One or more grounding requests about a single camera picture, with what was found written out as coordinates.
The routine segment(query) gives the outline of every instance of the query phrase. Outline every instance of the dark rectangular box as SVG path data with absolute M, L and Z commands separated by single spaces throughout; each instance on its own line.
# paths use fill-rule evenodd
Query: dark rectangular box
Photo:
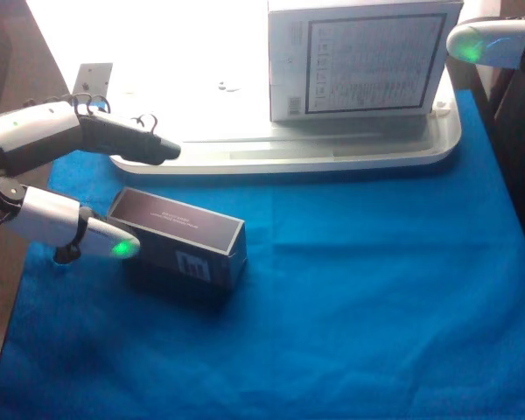
M 235 217 L 125 187 L 108 219 L 135 232 L 137 258 L 224 289 L 247 261 L 245 222 Z

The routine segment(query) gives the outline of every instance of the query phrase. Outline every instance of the blue tablecloth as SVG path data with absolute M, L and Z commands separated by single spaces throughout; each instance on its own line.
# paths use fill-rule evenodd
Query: blue tablecloth
M 244 219 L 249 264 L 203 305 L 159 269 L 61 267 L 33 244 L 0 418 L 525 417 L 525 239 L 470 93 L 458 105 L 443 163 L 347 180 L 60 159 L 50 187 L 100 212 L 132 185 Z

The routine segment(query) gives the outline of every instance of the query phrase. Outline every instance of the barcode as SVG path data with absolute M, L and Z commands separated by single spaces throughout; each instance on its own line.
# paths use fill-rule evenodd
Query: barcode
M 290 24 L 290 42 L 293 46 L 301 46 L 301 39 L 304 34 L 303 22 L 292 22 Z
M 175 251 L 175 254 L 181 273 L 210 283 L 210 270 L 206 260 L 181 251 Z
M 288 98 L 288 115 L 298 116 L 301 112 L 301 98 Z

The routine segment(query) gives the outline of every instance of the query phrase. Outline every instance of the brown floor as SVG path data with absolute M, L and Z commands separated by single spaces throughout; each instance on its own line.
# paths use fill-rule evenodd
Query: brown floor
M 12 54 L 0 101 L 0 112 L 21 108 L 28 98 L 44 99 L 67 93 L 67 87 L 39 28 L 24 2 L 19 7 L 1 8 L 0 18 L 10 36 Z M 45 186 L 50 165 L 28 172 L 18 180 Z M 27 244 L 0 227 L 0 351 L 18 290 Z

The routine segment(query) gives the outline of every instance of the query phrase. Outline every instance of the black rectangular border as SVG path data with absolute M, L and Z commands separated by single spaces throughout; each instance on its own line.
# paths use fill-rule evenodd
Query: black rectangular border
M 441 18 L 441 25 L 439 26 L 439 32 L 436 38 L 436 44 L 434 46 L 434 51 L 430 59 L 430 67 L 428 68 L 428 73 L 426 74 L 426 82 L 422 91 L 422 98 L 420 99 L 420 104 L 417 106 L 408 106 L 408 107 L 382 107 L 382 108 L 352 108 L 352 109 L 335 109 L 330 111 L 310 111 L 309 110 L 309 85 L 310 85 L 310 75 L 311 75 L 311 63 L 312 63 L 312 29 L 313 24 L 330 24 L 337 22 L 357 22 L 361 20 L 385 20 L 385 19 L 400 19 L 400 18 Z M 424 105 L 424 97 L 426 96 L 426 91 L 430 84 L 431 69 L 434 66 L 434 60 L 438 54 L 439 40 L 441 39 L 441 34 L 445 28 L 445 20 L 447 19 L 447 13 L 427 13 L 427 14 L 418 14 L 418 15 L 394 15 L 394 16 L 382 16 L 382 17 L 350 17 L 350 18 L 341 18 L 341 19 L 327 19 L 327 20 L 312 20 L 309 22 L 309 30 L 307 32 L 307 68 L 305 75 L 305 113 L 306 114 L 331 114 L 335 112 L 361 112 L 361 111 L 379 111 L 384 109 L 419 109 Z

